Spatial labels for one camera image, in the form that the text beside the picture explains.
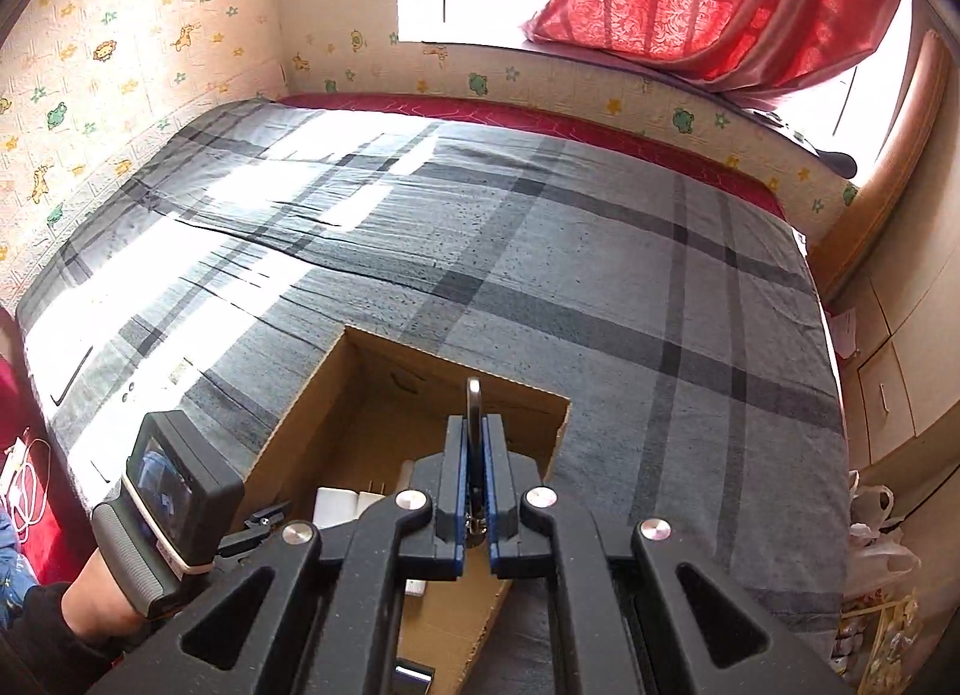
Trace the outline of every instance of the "black sleeve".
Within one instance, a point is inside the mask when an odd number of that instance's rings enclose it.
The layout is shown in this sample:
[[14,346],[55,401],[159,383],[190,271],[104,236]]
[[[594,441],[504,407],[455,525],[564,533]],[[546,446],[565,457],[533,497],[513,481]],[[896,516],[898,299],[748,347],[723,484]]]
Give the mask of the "black sleeve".
[[[64,622],[67,585],[35,586],[23,613],[0,631],[0,689],[17,695],[83,695],[110,669],[112,657],[74,636]],[[12,684],[13,689],[6,687]]]

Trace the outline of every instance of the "person's arm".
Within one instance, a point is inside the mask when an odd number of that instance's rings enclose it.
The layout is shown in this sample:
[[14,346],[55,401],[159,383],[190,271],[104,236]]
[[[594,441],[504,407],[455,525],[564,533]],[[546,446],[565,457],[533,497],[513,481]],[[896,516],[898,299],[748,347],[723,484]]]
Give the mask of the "person's arm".
[[35,586],[23,613],[0,634],[0,679],[23,695],[82,695],[110,669],[103,644],[139,629],[131,607],[95,552],[72,585]]

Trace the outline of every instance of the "metal bolt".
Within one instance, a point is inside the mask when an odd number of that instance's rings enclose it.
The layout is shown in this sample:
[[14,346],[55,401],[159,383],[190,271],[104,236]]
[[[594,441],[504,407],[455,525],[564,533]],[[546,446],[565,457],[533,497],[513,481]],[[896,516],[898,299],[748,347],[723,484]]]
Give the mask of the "metal bolt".
[[640,522],[640,535],[647,540],[667,540],[670,532],[670,523],[664,519],[647,519],[645,522]]
[[281,533],[284,543],[291,546],[299,546],[301,543],[309,543],[313,537],[313,528],[306,522],[294,522],[283,528]]
[[426,505],[426,495],[418,489],[404,489],[397,495],[397,506],[405,511],[419,511]]
[[527,502],[534,508],[550,508],[557,502],[557,492],[550,487],[534,487],[527,492]]

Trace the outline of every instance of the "bed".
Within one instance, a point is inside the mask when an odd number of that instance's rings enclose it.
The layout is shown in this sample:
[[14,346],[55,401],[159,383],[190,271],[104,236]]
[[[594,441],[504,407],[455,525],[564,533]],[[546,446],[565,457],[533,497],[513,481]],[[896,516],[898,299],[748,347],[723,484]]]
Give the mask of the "bed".
[[[568,397],[554,483],[669,519],[826,656],[847,449],[776,200],[651,140],[438,101],[224,105],[80,225],[17,316],[85,508],[149,411],[248,472],[349,323]],[[516,585],[470,691],[550,681],[544,600]]]

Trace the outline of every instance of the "device screen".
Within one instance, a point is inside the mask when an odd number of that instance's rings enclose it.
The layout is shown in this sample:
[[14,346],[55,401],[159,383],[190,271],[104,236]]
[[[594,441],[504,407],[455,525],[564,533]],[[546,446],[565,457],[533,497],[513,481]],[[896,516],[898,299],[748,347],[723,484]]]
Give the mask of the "device screen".
[[153,438],[147,441],[136,487],[155,522],[166,532],[169,540],[176,543],[184,531],[190,505],[190,487]]

